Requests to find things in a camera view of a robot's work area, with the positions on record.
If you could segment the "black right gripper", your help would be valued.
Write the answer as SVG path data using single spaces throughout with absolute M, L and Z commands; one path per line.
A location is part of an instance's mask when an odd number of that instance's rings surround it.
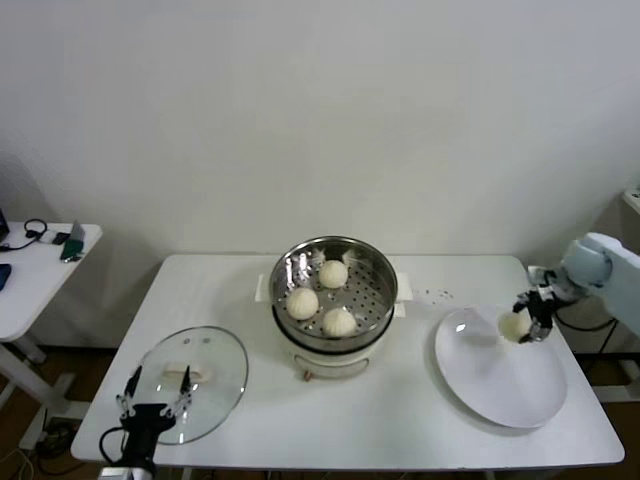
M 518 340 L 519 344 L 544 341 L 553 327 L 553 315 L 557 308 L 557 298 L 552 291 L 534 289 L 523 292 L 516 298 L 512 312 L 518 314 L 527 309 L 533 323 Z

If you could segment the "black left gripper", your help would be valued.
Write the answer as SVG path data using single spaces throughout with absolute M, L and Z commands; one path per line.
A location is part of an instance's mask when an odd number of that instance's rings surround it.
M 153 459 L 160 435 L 173 428 L 175 417 L 182 415 L 192 404 L 191 368 L 189 365 L 168 365 L 164 368 L 162 377 L 178 385 L 178 396 L 174 401 L 133 406 L 141 373 L 142 366 L 139 365 L 127 380 L 124 392 L 116 396 L 121 426 L 127 433 L 118 466 L 156 471 Z

